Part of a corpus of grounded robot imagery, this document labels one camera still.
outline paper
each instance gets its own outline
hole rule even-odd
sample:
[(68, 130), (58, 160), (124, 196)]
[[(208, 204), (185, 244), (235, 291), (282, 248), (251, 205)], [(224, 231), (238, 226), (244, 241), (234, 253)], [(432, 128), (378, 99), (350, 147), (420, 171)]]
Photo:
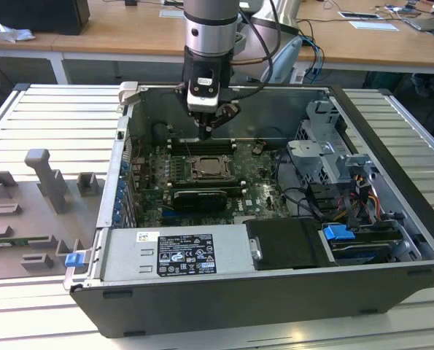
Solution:
[(390, 23), (373, 23), (373, 22), (359, 22), (355, 20), (349, 21), (356, 29), (373, 29), (374, 31), (399, 31), (399, 29)]
[(32, 40), (35, 36), (28, 29), (12, 29), (0, 24), (0, 38), (14, 44), (16, 40)]

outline motherboard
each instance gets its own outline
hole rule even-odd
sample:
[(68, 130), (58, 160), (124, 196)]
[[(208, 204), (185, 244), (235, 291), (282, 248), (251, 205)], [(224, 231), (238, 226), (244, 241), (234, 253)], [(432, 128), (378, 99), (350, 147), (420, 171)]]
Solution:
[(274, 180), (277, 153), (258, 140), (140, 144), (132, 160), (137, 226), (288, 217)]

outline metal bracket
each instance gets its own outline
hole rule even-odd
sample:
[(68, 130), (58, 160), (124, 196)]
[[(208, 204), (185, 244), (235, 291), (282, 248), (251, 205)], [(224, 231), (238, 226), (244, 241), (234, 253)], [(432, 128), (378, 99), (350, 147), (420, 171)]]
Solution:
[(341, 155), (336, 160), (336, 166), (340, 171), (339, 179), (349, 179), (349, 168), (357, 166), (364, 168), (367, 165), (373, 164), (369, 155)]

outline table leg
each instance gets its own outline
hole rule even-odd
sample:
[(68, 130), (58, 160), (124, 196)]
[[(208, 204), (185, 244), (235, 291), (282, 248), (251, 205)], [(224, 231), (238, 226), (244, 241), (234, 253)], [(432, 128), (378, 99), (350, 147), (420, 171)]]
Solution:
[(58, 84), (71, 84), (71, 77), (64, 67), (63, 56), (59, 52), (53, 52), (49, 58)]
[(113, 65), (113, 74), (116, 79), (119, 79), (122, 77), (121, 70), (120, 70), (120, 63), (118, 61), (112, 61)]

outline label sticker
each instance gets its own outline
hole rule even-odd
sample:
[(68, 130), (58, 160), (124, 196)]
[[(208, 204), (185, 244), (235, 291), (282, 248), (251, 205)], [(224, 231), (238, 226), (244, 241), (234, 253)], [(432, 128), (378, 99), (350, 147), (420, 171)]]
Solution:
[(212, 235), (157, 236), (160, 277), (217, 273)]
[(136, 242), (156, 242), (160, 231), (139, 231), (137, 233)]

